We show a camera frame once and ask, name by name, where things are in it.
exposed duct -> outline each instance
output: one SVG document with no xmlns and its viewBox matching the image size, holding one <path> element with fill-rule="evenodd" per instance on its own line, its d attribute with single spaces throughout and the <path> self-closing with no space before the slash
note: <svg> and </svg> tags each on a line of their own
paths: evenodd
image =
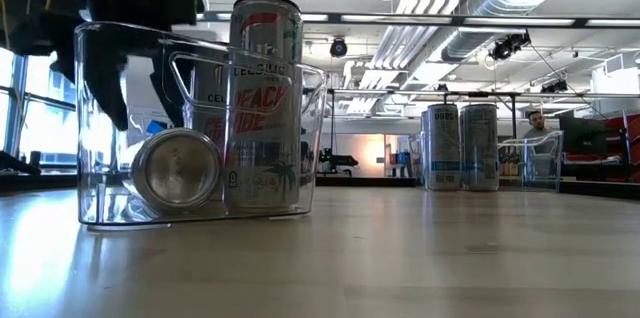
<svg viewBox="0 0 640 318">
<path fill-rule="evenodd" d="M 466 0 L 458 14 L 476 16 L 527 15 L 546 0 Z M 458 67 L 456 62 L 470 58 L 493 38 L 493 33 L 461 32 L 455 28 L 439 29 L 428 45 L 408 66 L 408 78 L 432 84 Z M 452 64 L 430 64 L 444 61 Z"/>
</svg>

black cable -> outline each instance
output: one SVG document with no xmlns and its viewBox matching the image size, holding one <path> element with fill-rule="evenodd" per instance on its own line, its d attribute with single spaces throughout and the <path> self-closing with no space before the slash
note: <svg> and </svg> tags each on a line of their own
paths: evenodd
<svg viewBox="0 0 640 318">
<path fill-rule="evenodd" d="M 534 52 L 536 52 L 536 54 L 538 55 L 538 57 L 540 57 L 540 59 L 542 59 L 542 61 L 544 62 L 544 64 L 547 65 L 547 67 L 549 67 L 549 69 L 551 69 L 551 71 L 558 76 L 558 79 L 560 79 L 561 81 L 564 81 L 564 83 L 567 85 L 567 87 L 569 89 L 571 89 L 573 91 L 573 93 L 575 93 L 578 98 L 582 99 L 582 101 L 588 105 L 589 107 L 591 107 L 591 109 L 593 109 L 596 113 L 598 113 L 598 115 L 600 115 L 603 119 L 607 119 L 607 117 L 602 114 L 598 109 L 596 109 L 596 107 L 594 107 L 590 102 L 587 102 L 586 99 L 584 99 L 583 96 L 580 95 L 580 93 L 578 93 L 575 89 L 573 89 L 572 86 L 569 85 L 569 83 L 567 83 L 567 80 L 562 78 L 562 75 L 560 75 L 560 73 L 558 73 L 558 71 L 556 71 L 551 64 L 549 64 L 549 62 L 542 56 L 542 54 L 540 54 L 540 52 L 538 52 L 538 50 L 536 49 L 536 47 L 533 46 L 532 43 L 529 43 L 529 46 L 531 46 L 531 49 L 533 49 Z"/>
</svg>

desk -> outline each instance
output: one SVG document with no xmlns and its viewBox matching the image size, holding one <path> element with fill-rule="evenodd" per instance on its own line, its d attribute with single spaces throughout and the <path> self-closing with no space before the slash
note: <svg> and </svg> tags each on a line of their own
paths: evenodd
<svg viewBox="0 0 640 318">
<path fill-rule="evenodd" d="M 0 197 L 0 317 L 637 317 L 640 205 L 317 189 L 311 216 L 92 233 Z"/>
</svg>

ceiling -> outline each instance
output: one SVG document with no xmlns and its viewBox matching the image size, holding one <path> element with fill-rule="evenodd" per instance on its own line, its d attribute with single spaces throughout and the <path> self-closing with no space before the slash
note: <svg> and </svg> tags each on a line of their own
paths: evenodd
<svg viewBox="0 0 640 318">
<path fill-rule="evenodd" d="M 230 11 L 235 0 L 205 0 L 208 10 Z M 304 12 L 341 13 L 393 13 L 399 0 L 293 0 Z M 530 15 L 606 15 L 640 16 L 640 0 L 546 0 Z M 197 27 L 179 27 L 180 30 L 213 31 L 218 39 L 227 39 L 226 23 L 200 23 Z M 305 24 L 305 41 L 311 43 L 305 50 L 304 62 L 332 72 L 342 73 L 347 60 L 375 54 L 385 33 L 385 26 L 318 25 Z M 591 69 L 601 63 L 588 57 L 604 58 L 619 48 L 640 49 L 640 32 L 612 30 L 544 30 L 530 31 L 533 45 L 545 61 L 532 49 L 519 52 L 514 59 L 499 65 L 495 70 L 485 67 L 482 54 L 477 65 L 461 65 L 451 74 L 449 89 L 474 90 L 504 86 L 508 89 L 525 89 L 531 80 L 551 73 L 554 69 L 567 68 L 568 80 L 579 91 L 589 89 Z M 346 58 L 335 59 L 329 55 L 333 37 L 345 37 L 349 47 Z"/>
</svg>

